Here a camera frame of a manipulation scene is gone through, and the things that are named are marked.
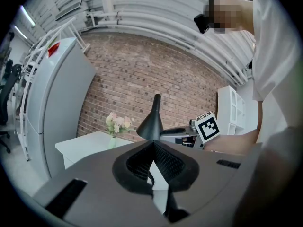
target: white railing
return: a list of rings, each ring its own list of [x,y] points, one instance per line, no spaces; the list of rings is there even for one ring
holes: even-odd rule
[[[40,60],[43,58],[43,56],[46,54],[49,46],[55,42],[55,40],[61,40],[62,38],[68,38],[68,37],[75,37],[77,39],[77,43],[80,46],[80,48],[82,49],[82,52],[86,52],[86,50],[89,48],[90,44],[86,44],[80,34],[78,33],[77,29],[75,28],[74,24],[72,23],[75,20],[75,18],[73,17],[71,20],[69,20],[67,23],[58,26],[55,29],[52,29],[50,31],[47,32],[47,34],[41,38],[40,42],[38,43],[38,45],[36,46],[36,48],[34,49],[34,51],[32,51],[27,57],[28,58],[27,62],[23,65],[22,68],[22,74],[24,76],[22,76],[21,79],[26,79],[26,85],[24,88],[24,92],[23,92],[23,96],[22,96],[22,101],[21,101],[21,108],[20,108],[20,132],[17,132],[18,138],[20,140],[20,144],[22,146],[23,149],[23,153],[25,156],[25,159],[28,160],[28,155],[27,155],[27,145],[26,145],[26,134],[24,132],[24,118],[26,116],[26,113],[24,113],[24,106],[25,106],[25,101],[26,101],[26,97],[27,97],[27,92],[28,92],[28,88],[30,83],[32,82],[33,79],[33,75],[35,70],[38,68],[38,64],[40,62]],[[29,73],[29,75],[25,75],[27,72],[27,68],[28,66],[31,64],[32,68],[31,71]]]

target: flower vase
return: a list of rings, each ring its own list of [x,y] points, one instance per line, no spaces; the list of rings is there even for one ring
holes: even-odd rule
[[[116,144],[117,144],[117,138],[116,137],[112,137],[109,141],[109,144],[108,144],[108,148],[109,149],[113,149],[116,147]]]

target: black slot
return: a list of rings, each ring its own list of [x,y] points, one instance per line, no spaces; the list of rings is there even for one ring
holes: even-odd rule
[[[86,186],[87,182],[73,179],[46,207],[46,210],[62,218]]]
[[[241,163],[237,163],[237,162],[232,162],[232,161],[228,161],[228,160],[218,160],[217,164],[220,164],[222,166],[227,166],[227,167],[231,167],[231,168],[235,168],[238,169],[241,165]]]

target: white refrigerator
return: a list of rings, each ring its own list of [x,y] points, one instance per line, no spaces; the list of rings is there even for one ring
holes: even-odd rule
[[[33,168],[45,180],[64,170],[55,144],[76,137],[78,120],[95,68],[75,38],[60,41],[34,75],[26,109],[25,135]]]

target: white cabinet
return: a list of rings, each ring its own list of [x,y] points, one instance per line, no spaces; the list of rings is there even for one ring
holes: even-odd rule
[[[221,134],[234,135],[245,127],[245,102],[231,86],[218,90],[217,121]]]

